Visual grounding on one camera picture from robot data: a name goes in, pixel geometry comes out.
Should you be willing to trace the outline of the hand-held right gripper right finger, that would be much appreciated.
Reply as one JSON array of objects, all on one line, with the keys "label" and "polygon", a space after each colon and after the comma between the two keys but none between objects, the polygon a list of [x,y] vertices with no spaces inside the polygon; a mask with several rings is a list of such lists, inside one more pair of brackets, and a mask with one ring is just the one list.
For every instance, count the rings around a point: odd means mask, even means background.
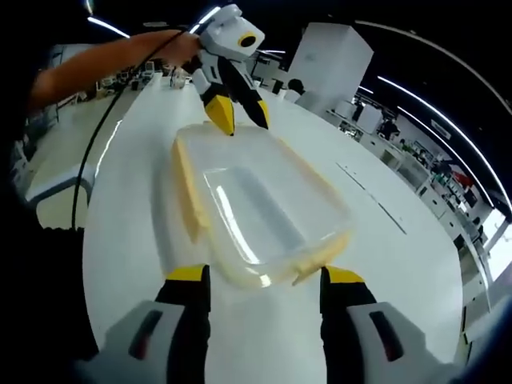
[{"label": "hand-held right gripper right finger", "polygon": [[361,276],[321,268],[320,335],[328,383],[450,383],[453,365],[428,351],[425,334]]}]

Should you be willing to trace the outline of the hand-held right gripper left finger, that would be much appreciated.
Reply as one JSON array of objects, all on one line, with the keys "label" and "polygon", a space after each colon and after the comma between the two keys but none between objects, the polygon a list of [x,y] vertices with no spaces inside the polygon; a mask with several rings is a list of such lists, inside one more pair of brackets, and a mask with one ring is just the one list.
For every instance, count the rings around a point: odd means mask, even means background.
[{"label": "hand-held right gripper left finger", "polygon": [[210,338],[210,268],[179,267],[153,300],[112,325],[100,351],[76,364],[84,383],[204,383]]}]

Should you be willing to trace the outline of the person's left hand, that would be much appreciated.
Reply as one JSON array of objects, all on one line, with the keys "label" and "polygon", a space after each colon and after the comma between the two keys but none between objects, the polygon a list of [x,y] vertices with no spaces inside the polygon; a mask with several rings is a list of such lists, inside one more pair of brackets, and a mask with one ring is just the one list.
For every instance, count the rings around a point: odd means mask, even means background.
[{"label": "person's left hand", "polygon": [[199,36],[185,32],[173,40],[169,62],[186,70],[201,48]]}]

